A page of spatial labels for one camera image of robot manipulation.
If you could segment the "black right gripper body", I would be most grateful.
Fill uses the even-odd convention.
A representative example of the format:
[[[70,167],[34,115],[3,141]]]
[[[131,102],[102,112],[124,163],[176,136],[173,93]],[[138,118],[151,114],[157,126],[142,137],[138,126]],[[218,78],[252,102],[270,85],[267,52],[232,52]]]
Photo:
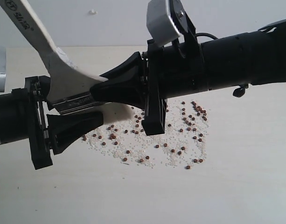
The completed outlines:
[[[153,38],[147,42],[144,60],[148,88],[142,121],[147,136],[165,133],[167,99],[190,94],[195,87],[194,75],[203,69],[195,26],[184,7],[170,7],[170,10],[180,37],[163,47],[158,47]]]

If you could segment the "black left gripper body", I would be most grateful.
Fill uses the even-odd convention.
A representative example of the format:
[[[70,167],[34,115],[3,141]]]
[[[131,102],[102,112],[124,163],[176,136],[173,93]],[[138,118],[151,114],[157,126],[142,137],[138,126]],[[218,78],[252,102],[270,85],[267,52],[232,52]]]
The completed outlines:
[[[42,91],[42,77],[27,77],[23,88],[13,89],[16,121],[20,139],[29,141],[31,160],[36,170],[53,165],[51,143],[46,124],[43,102],[46,94]]]

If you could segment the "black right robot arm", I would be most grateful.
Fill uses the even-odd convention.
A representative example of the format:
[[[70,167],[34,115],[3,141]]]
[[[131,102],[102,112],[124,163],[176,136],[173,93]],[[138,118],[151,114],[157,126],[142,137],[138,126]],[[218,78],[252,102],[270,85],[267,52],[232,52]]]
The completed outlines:
[[[182,7],[168,2],[148,7],[148,49],[135,53],[90,88],[95,101],[123,103],[145,111],[147,135],[165,132],[167,100],[235,87],[286,82],[286,19],[263,28],[199,43],[199,34]]]

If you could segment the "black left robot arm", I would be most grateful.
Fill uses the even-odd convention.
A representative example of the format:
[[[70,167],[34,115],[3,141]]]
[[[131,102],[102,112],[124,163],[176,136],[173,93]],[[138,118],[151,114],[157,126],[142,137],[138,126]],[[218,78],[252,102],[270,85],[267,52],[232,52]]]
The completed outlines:
[[[53,164],[73,142],[104,123],[101,112],[76,115],[45,114],[50,89],[48,76],[27,77],[24,88],[0,95],[0,145],[28,139],[35,169]]]

